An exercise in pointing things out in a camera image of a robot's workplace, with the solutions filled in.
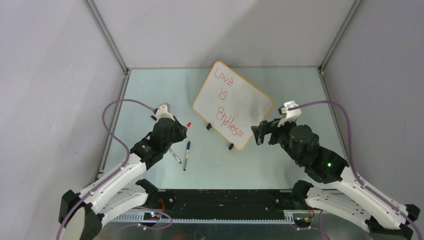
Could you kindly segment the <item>orange framed whiteboard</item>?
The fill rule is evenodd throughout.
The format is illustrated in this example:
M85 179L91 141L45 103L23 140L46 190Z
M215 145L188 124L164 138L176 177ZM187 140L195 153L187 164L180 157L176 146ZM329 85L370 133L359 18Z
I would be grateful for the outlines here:
M274 106L269 95L221 61L214 63L193 103L194 111L238 151L251 140L251 127Z

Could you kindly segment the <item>green whiteboard marker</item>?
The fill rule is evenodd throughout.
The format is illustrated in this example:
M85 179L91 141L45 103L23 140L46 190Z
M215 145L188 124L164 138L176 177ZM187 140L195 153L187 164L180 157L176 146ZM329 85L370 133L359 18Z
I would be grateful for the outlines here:
M176 152L173 149L170 149L169 152L179 164L182 164L182 160L179 158L179 156L176 154Z

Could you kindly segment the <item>control board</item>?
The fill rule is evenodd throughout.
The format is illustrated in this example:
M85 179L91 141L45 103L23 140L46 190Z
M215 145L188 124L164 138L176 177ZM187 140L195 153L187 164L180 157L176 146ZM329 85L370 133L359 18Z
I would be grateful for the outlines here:
M294 223L296 225L301 224L301 225L305 225L305 224L309 224L313 221L314 217L313 216L307 216L307 217L295 217L293 219Z
M161 219L162 215L158 212L145 212L143 214L143 221L159 221Z

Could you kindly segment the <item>blue whiteboard marker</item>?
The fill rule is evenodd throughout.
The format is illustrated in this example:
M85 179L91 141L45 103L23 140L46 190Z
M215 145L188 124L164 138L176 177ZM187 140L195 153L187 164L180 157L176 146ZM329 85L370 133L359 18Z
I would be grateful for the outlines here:
M186 151L185 151L185 155L184 155L183 171L186 171L186 169L187 169L190 149L191 149L191 141L189 140L187 142Z

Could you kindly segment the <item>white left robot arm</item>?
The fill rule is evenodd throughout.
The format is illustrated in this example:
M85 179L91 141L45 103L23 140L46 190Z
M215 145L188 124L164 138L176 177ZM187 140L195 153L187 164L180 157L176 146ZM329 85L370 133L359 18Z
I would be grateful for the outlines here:
M56 234L58 240L93 240L111 220L126 211L158 202L157 188L146 179L120 192L129 182L149 170L171 145L186 139L190 123L182 125L175 116L162 117L114 169L78 192L68 190L61 197Z

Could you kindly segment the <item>right control board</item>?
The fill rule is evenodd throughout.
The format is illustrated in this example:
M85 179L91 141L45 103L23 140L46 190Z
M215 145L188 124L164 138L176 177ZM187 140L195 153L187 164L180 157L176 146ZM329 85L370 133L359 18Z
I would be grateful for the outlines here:
M314 217L313 216L307 216L307 217L295 217L293 219L294 223L296 225L301 224L301 225L305 225L305 224L309 224L313 221Z

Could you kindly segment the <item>left control board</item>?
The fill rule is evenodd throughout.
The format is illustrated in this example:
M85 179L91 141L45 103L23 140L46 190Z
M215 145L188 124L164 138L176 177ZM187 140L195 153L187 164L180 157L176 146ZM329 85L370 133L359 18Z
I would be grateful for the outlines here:
M161 219L162 215L158 212L145 212L143 214L143 221L159 221Z

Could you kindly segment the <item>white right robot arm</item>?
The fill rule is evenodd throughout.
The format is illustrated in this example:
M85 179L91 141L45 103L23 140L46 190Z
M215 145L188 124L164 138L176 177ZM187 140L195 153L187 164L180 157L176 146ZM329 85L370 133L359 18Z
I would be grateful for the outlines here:
M298 180L291 191L291 204L297 209L311 207L343 218L376 240L410 240L412 224L420 209L414 204L399 204L380 194L363 178L356 179L351 166L340 155L320 146L319 136L308 125L295 122L279 124L279 119L264 120L251 130L257 145L270 135L269 145L280 145L294 163L315 182L337 189L344 199Z

